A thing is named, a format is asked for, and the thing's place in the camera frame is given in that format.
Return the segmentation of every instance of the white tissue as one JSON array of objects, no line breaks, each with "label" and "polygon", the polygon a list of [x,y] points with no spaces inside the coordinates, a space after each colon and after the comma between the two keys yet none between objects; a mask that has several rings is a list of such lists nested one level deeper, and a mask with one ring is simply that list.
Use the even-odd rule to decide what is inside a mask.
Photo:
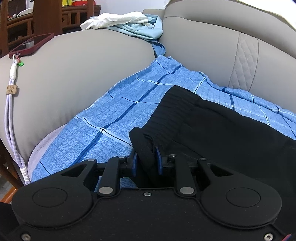
[{"label": "white tissue", "polygon": [[111,27],[117,24],[125,23],[145,23],[148,22],[148,17],[146,17],[141,12],[130,12],[124,15],[103,13],[97,17],[92,17],[91,19],[86,20],[80,25],[83,30],[89,28],[106,28]]}]

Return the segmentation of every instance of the phone lanyard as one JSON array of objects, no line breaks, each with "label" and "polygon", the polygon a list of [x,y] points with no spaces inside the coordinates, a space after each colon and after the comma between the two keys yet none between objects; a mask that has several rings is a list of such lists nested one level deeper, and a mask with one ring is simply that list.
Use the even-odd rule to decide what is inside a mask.
[{"label": "phone lanyard", "polygon": [[5,114],[4,114],[4,128],[7,142],[14,154],[14,161],[20,167],[20,171],[25,181],[25,185],[31,183],[29,179],[28,169],[24,162],[24,159],[19,154],[16,149],[13,127],[12,127],[12,96],[17,91],[17,85],[15,85],[15,79],[17,76],[17,65],[23,66],[23,62],[20,61],[19,57],[15,54],[12,56],[13,63],[10,68],[9,83],[6,90],[6,104],[5,104]]}]

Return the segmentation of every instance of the sofa cushion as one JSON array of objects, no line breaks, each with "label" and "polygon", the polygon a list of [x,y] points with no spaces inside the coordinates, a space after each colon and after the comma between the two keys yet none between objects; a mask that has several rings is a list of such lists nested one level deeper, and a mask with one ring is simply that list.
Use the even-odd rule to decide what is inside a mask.
[{"label": "sofa cushion", "polygon": [[158,15],[161,20],[163,20],[163,17],[165,15],[164,9],[144,9],[143,14],[152,14],[152,15]]},{"label": "sofa cushion", "polygon": [[279,18],[229,0],[172,1],[160,42],[166,55],[219,86],[296,112],[296,31]]}]

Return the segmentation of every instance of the white sheet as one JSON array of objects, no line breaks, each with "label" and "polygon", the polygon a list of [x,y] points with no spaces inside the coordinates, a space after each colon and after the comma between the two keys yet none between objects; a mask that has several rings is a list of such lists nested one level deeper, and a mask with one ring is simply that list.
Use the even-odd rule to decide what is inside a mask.
[{"label": "white sheet", "polygon": [[54,130],[53,132],[49,133],[46,137],[42,139],[41,142],[34,148],[28,163],[28,173],[29,178],[32,178],[32,172],[36,168],[38,162],[40,161],[41,157],[44,155],[46,150],[48,149],[49,145],[54,141],[57,135],[64,129],[66,125],[59,127],[58,129]]}]

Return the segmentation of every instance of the yellow box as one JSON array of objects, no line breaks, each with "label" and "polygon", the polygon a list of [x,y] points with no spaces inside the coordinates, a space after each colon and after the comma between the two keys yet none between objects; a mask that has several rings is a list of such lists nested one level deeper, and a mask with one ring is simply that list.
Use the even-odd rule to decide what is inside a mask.
[{"label": "yellow box", "polygon": [[63,5],[63,6],[69,6],[69,5],[72,5],[72,0],[63,0],[62,5]]}]

